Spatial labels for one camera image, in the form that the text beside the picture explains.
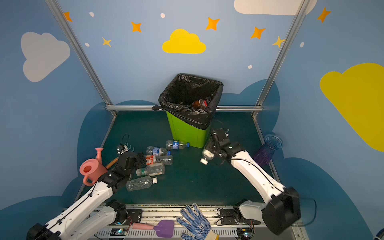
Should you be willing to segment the blue label water bottle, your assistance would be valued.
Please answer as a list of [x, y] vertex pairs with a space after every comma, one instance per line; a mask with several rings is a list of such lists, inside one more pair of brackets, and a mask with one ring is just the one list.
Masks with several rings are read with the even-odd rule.
[[171, 151], [167, 150], [166, 148], [149, 146], [149, 147], [147, 147], [146, 155], [150, 155], [150, 156], [169, 156], [169, 155], [171, 155]]

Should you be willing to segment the green label square bottle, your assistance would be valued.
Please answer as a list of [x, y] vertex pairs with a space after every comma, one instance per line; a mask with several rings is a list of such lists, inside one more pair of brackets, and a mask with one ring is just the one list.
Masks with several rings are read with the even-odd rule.
[[213, 160], [215, 157], [215, 154], [210, 152], [209, 150], [203, 149], [202, 152], [202, 158], [200, 160], [201, 163], [204, 165], [207, 165], [209, 161]]

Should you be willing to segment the clear bottle white cap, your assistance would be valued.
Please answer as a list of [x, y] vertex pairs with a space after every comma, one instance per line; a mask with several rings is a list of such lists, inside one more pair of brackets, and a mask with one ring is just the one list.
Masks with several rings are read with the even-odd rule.
[[128, 192], [143, 190], [150, 188], [153, 184], [156, 184], [157, 178], [152, 178], [150, 176], [145, 176], [141, 178], [137, 178], [127, 182], [126, 188]]

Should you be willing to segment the clear bottle red cap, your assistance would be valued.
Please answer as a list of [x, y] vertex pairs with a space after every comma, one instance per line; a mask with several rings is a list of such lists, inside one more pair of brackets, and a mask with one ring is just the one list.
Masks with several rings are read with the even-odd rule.
[[156, 155], [146, 155], [146, 165], [153, 165], [163, 163], [166, 166], [173, 164], [173, 156], [156, 156]]

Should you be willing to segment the brown sauce bottle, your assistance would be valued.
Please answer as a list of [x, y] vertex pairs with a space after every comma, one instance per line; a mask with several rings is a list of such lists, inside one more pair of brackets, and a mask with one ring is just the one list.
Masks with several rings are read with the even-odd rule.
[[204, 109], [206, 107], [205, 101], [202, 99], [193, 102], [191, 106], [195, 109]]

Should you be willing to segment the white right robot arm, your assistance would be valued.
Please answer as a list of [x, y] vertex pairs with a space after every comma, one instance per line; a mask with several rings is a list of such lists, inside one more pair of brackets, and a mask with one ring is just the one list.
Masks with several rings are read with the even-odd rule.
[[202, 154], [205, 165], [215, 157], [229, 162], [261, 195], [264, 205], [245, 201], [238, 206], [243, 218], [261, 222], [277, 236], [301, 218], [298, 192], [272, 178], [240, 144], [230, 141], [226, 129], [211, 131]]

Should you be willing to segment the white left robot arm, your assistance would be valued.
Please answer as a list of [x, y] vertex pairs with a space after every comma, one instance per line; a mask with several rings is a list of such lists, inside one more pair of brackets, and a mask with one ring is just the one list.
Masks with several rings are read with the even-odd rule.
[[75, 230], [100, 204], [125, 187], [134, 173], [146, 163], [143, 153], [125, 152], [117, 164], [102, 174], [93, 187], [73, 205], [45, 225], [31, 227], [27, 240], [68, 240]]

